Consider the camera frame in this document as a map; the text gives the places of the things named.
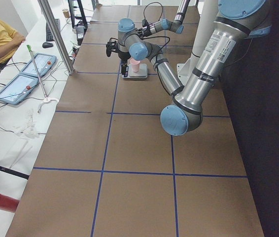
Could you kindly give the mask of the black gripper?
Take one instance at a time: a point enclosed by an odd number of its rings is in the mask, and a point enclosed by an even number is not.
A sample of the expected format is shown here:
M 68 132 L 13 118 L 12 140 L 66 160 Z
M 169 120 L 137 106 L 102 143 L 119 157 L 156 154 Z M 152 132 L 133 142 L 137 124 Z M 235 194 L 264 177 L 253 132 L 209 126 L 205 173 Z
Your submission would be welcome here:
M 137 29 L 137 34 L 140 37 L 148 37 L 156 33 L 154 23 L 149 23 L 147 20 L 142 20 L 141 24 L 142 27 Z
M 121 75 L 122 77 L 128 76 L 128 59 L 130 59 L 129 52 L 123 52 L 119 48 L 118 39 L 110 38 L 106 44 L 106 55 L 110 57 L 112 53 L 117 53 L 118 57 L 121 59 Z

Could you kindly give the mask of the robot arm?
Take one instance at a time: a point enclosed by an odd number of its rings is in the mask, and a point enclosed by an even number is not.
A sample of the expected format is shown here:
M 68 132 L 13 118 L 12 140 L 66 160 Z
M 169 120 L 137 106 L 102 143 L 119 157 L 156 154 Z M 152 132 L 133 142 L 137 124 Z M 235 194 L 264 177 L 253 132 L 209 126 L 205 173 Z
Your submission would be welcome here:
M 118 23 L 117 39 L 109 39 L 106 54 L 117 53 L 121 60 L 121 73 L 128 76 L 128 60 L 148 59 L 157 72 L 172 104 L 166 106 L 160 121 L 170 135 L 179 136 L 199 127 L 203 119 L 202 102 L 214 86 L 236 44 L 243 40 L 261 37 L 270 32 L 273 3 L 270 0 L 219 0 L 215 7 L 213 32 L 195 67 L 183 84 L 175 75 L 162 48 L 147 39 L 160 31 L 180 34 L 189 2 L 180 2 L 173 21 L 160 19 L 154 23 L 142 21 L 136 28 L 133 20 L 123 18 Z
M 157 22 L 149 23 L 145 10 L 149 5 L 159 4 L 161 6 L 161 15 L 160 19 Z M 142 20 L 142 27 L 136 29 L 136 32 L 139 34 L 139 37 L 142 39 L 144 37 L 151 36 L 160 31 L 171 31 L 176 34 L 181 34 L 183 31 L 183 21 L 189 6 L 190 0 L 182 0 L 178 6 L 177 13 L 173 21 L 168 20 L 167 18 L 161 18 L 163 16 L 164 7 L 160 2 L 149 3 L 143 10 L 144 19 Z

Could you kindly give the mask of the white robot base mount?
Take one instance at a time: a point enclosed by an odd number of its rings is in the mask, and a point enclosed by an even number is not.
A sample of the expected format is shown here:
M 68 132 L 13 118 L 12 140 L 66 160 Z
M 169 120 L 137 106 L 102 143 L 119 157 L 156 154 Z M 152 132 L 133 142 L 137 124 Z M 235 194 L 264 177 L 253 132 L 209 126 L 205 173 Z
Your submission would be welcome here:
M 183 85 L 186 85 L 197 65 L 205 47 L 214 31 L 214 20 L 218 14 L 218 0 L 204 1 L 200 21 L 190 58 L 184 64 L 177 64 L 177 75 Z

